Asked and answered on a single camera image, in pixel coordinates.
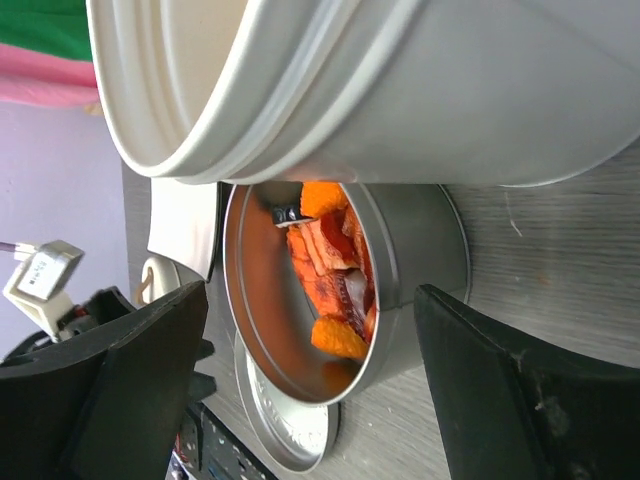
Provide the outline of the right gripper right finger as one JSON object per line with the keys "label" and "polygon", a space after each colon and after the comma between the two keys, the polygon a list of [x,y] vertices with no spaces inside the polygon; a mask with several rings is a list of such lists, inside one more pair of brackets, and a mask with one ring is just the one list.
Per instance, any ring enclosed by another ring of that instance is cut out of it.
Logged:
{"label": "right gripper right finger", "polygon": [[414,299],[454,479],[636,479],[639,371],[569,351],[433,285]]}

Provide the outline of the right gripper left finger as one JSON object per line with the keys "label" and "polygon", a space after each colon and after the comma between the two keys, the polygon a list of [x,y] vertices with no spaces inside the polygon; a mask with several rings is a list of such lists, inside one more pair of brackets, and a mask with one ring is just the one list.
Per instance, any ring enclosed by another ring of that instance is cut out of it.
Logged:
{"label": "right gripper left finger", "polygon": [[207,312],[196,281],[2,363],[2,478],[164,478]]}

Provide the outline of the round metal tin lid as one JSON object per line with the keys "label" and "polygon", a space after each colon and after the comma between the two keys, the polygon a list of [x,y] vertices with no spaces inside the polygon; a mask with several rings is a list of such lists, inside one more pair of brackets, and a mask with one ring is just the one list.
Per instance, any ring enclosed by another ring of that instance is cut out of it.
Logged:
{"label": "round metal tin lid", "polygon": [[307,474],[329,456],[338,438],[341,406],[313,406],[280,391],[260,372],[244,342],[234,338],[236,383],[247,419],[271,459]]}

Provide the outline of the round metal tin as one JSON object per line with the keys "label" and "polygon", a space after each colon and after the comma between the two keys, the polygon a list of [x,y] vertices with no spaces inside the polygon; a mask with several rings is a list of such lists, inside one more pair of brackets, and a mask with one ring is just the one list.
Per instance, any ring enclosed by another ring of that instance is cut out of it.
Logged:
{"label": "round metal tin", "polygon": [[439,185],[347,184],[371,254],[379,315],[362,362],[311,344],[316,311],[296,277],[284,229],[271,209],[298,197],[299,186],[267,182],[232,189],[223,259],[238,334],[257,369],[285,394],[330,405],[421,365],[415,289],[433,284],[467,301],[468,243],[461,219]]}

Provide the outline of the orange fried chicken piece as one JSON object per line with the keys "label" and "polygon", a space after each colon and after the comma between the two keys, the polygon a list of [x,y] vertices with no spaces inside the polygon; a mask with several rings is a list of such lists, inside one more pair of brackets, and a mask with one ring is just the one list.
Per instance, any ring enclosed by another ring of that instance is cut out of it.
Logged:
{"label": "orange fried chicken piece", "polygon": [[319,275],[307,251],[298,227],[290,227],[286,234],[287,246],[294,271],[307,296],[321,316],[346,317],[331,274]]}

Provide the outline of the white cylindrical container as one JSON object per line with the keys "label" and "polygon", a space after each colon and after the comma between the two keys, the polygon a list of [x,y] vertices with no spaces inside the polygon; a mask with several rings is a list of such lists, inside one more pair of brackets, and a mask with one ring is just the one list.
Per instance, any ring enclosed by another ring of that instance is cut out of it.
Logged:
{"label": "white cylindrical container", "polygon": [[639,135],[635,1],[90,1],[137,174],[536,187]]}

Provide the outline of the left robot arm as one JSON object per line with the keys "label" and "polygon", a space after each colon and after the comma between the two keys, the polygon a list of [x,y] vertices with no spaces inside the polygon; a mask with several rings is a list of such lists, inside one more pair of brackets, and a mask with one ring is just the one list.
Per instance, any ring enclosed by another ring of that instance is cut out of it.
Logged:
{"label": "left robot arm", "polygon": [[1,250],[18,262],[3,295],[39,328],[4,357],[6,365],[136,310],[117,287],[101,289],[84,303],[73,302],[65,288],[85,252],[63,240],[3,242]]}

